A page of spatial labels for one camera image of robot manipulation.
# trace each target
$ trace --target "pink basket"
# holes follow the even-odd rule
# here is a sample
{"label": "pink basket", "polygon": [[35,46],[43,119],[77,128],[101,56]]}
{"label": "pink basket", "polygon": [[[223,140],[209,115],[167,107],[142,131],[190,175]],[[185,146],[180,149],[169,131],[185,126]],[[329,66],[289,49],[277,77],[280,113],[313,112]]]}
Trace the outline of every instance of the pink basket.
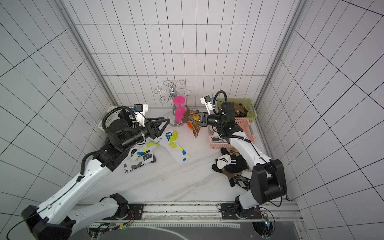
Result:
{"label": "pink basket", "polygon": [[[249,120],[247,118],[235,118],[235,122],[243,129],[247,138],[251,140],[251,142],[255,143],[256,142],[255,135],[253,134]],[[209,143],[211,144],[211,148],[217,149],[222,147],[232,147],[232,145],[228,143],[212,142],[211,136],[208,136],[208,138],[209,138]]]}

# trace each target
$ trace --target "pile of socks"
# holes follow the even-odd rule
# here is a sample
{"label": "pile of socks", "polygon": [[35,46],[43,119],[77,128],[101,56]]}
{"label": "pile of socks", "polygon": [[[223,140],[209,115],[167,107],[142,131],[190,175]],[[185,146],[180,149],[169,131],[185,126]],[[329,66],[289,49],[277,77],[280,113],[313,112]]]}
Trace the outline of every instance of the pile of socks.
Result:
{"label": "pile of socks", "polygon": [[241,171],[251,171],[246,160],[240,153],[234,149],[221,148],[223,156],[216,159],[216,163],[212,165],[215,172],[222,173],[228,177],[231,187],[239,185],[245,190],[249,190],[250,179],[241,176]]}

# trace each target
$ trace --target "green basket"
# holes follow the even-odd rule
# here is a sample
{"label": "green basket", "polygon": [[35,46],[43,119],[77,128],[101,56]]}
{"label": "green basket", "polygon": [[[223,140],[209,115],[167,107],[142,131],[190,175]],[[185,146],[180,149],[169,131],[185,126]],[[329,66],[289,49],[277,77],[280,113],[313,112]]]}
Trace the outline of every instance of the green basket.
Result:
{"label": "green basket", "polygon": [[[215,105],[216,110],[218,111],[218,107],[221,106],[221,102],[224,102],[224,98],[217,98]],[[252,100],[250,98],[227,98],[227,101],[230,103],[242,103],[243,106],[248,110],[247,117],[237,117],[237,118],[247,118],[249,120],[249,123],[252,123],[256,118],[256,111],[253,107]]]}

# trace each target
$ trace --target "white basket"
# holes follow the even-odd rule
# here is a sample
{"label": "white basket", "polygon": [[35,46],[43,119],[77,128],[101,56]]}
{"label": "white basket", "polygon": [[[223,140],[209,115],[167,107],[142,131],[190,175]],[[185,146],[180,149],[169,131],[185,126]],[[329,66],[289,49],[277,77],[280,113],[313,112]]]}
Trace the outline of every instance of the white basket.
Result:
{"label": "white basket", "polygon": [[[115,108],[117,108],[117,106],[111,106],[111,107],[109,107],[108,110],[107,110],[107,113],[109,113],[110,111],[112,111],[112,110],[115,109]],[[113,122],[113,121],[115,121],[115,120],[117,120],[117,119],[120,119],[120,118],[118,117],[118,115],[119,115],[120,112],[121,112],[121,110],[120,110],[120,111],[117,111],[117,112],[114,112],[111,116],[109,116],[109,117],[107,118],[107,120],[105,121],[105,126],[106,126],[106,127],[109,127],[109,125],[111,124],[111,122]],[[102,121],[103,121],[103,120],[101,119],[101,121],[99,122],[99,124],[97,125],[97,127],[98,127],[101,131],[105,132],[104,129],[103,129],[103,126],[101,125],[101,122],[102,122]]]}

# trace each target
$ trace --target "white robotic arm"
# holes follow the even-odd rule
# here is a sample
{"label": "white robotic arm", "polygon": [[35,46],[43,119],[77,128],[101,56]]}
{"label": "white robotic arm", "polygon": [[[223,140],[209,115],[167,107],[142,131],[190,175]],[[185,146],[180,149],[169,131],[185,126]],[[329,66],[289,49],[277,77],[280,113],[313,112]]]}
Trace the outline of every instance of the white robotic arm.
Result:
{"label": "white robotic arm", "polygon": [[[107,143],[98,151],[87,154],[82,160],[80,173],[52,197],[38,206],[30,205],[22,211],[24,221],[37,240],[66,240],[79,229],[100,219],[114,217],[122,220],[129,214],[134,217],[128,201],[119,194],[113,194],[97,204],[82,209],[72,210],[72,208],[94,185],[117,168],[129,155],[132,146],[148,137],[155,139],[161,136],[167,127],[169,119],[146,119],[144,114],[147,106],[143,108],[141,104],[136,104],[135,108],[142,114],[136,115],[125,106],[107,113],[102,120],[103,129],[108,136]],[[126,119],[131,119],[132,126],[125,119],[117,119],[106,127],[107,118],[120,110],[127,111]]]}
{"label": "white robotic arm", "polygon": [[[216,97],[220,93],[224,95],[224,102],[221,104],[220,113],[217,113],[211,106],[215,105]],[[285,195],[287,192],[285,174],[280,160],[271,159],[247,139],[246,134],[235,122],[234,105],[227,101],[224,91],[219,91],[212,103],[210,100],[209,96],[201,98],[202,104],[205,104],[207,109],[212,109],[214,114],[197,113],[189,115],[188,119],[202,127],[215,126],[220,137],[236,148],[252,169],[250,189],[235,199],[235,205],[238,203],[239,206],[238,214],[241,215],[241,212],[247,209]],[[199,121],[192,118],[197,115]]]}

